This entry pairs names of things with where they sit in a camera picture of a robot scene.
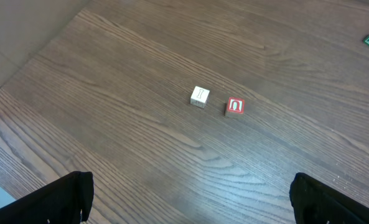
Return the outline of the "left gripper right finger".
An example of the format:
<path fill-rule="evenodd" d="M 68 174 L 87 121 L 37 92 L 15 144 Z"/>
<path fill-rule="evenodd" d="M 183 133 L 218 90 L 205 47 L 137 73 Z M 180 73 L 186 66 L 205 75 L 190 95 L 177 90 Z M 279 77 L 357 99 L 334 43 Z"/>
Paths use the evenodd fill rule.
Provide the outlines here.
<path fill-rule="evenodd" d="M 315 178 L 298 172 L 289 198 L 297 224 L 369 224 L 369 208 Z"/>

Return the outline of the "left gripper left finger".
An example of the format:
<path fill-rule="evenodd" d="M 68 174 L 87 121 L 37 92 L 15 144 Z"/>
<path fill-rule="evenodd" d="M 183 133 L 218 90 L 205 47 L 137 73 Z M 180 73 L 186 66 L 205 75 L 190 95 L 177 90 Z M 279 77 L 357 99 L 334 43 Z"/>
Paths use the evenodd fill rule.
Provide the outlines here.
<path fill-rule="evenodd" d="M 0 208 L 0 224 L 86 222 L 93 198 L 93 174 L 74 171 Z"/>

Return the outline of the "red letter U block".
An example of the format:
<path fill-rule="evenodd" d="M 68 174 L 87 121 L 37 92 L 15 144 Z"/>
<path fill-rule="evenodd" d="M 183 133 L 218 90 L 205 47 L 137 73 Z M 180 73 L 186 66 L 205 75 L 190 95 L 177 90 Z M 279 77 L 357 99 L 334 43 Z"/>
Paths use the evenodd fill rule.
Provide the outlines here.
<path fill-rule="evenodd" d="M 225 116 L 229 118 L 241 118 L 244 115 L 245 101 L 241 98 L 229 97 L 226 105 Z"/>

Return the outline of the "white letter I block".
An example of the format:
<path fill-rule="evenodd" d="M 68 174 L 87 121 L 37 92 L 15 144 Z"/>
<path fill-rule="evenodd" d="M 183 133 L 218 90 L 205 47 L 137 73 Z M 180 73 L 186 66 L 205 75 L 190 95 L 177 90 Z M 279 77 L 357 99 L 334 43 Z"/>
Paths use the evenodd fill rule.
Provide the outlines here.
<path fill-rule="evenodd" d="M 191 97 L 190 104 L 199 108 L 205 108 L 210 91 L 199 86 L 195 86 Z"/>

